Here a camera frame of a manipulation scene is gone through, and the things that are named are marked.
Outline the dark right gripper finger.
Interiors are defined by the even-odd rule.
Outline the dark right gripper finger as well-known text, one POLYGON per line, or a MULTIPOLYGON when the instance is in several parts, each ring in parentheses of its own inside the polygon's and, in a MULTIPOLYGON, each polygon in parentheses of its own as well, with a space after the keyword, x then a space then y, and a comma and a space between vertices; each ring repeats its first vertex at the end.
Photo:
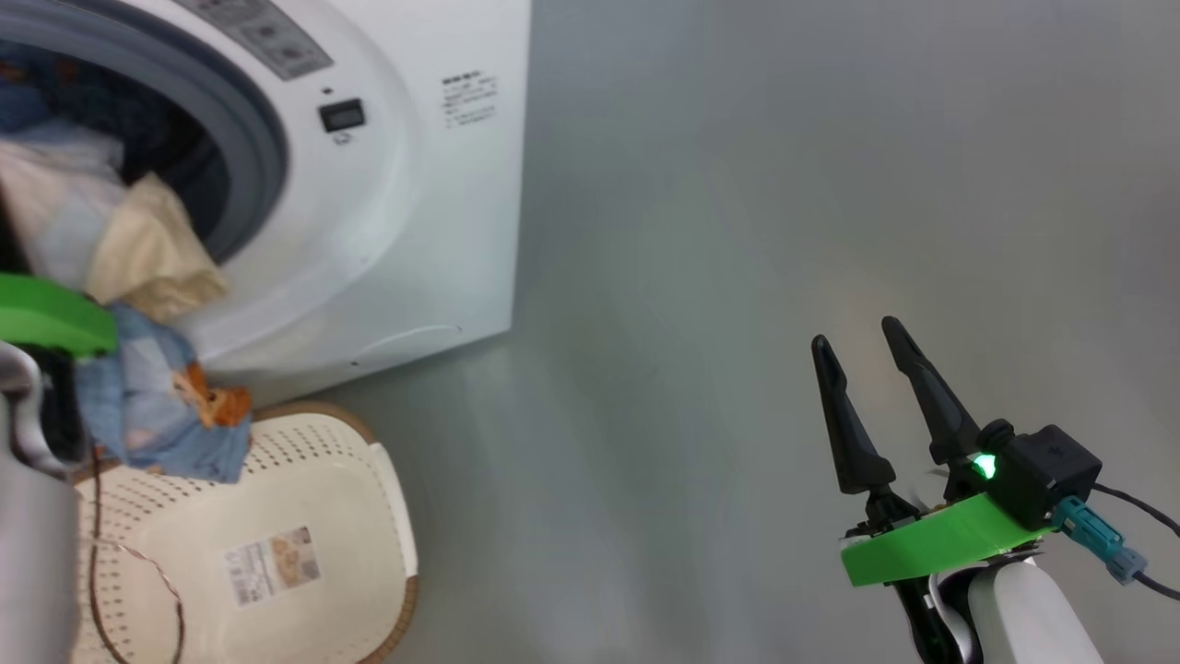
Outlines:
POLYGON ((848 397, 847 377, 830 340, 817 335, 809 341, 809 351, 839 491, 856 495, 889 489, 896 480, 896 471, 871 442, 848 397))
POLYGON ((914 392, 930 433, 927 451, 933 462, 950 464, 953 459, 978 454, 976 441, 979 426, 944 379, 940 379, 940 373, 914 343, 902 320, 885 316, 881 318, 881 333, 889 341, 898 372, 906 375, 914 392))

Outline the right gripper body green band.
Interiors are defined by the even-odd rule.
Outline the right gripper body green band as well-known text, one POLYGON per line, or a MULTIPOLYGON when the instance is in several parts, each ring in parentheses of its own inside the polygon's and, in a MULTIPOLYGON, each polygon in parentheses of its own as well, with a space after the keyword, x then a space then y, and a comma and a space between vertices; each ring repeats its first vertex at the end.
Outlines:
POLYGON ((852 586, 939 576, 1032 543, 1049 527, 1025 530, 992 497, 977 494, 871 537, 847 537, 840 560, 852 586))

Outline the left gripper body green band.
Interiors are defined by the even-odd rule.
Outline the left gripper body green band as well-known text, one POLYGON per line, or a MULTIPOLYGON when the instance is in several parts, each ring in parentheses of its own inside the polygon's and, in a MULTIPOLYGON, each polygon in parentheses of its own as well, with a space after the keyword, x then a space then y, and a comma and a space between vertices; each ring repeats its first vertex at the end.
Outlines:
POLYGON ((84 462, 77 367, 117 349, 112 314, 83 294, 5 272, 1 285, 4 400, 12 446, 22 462, 84 462))

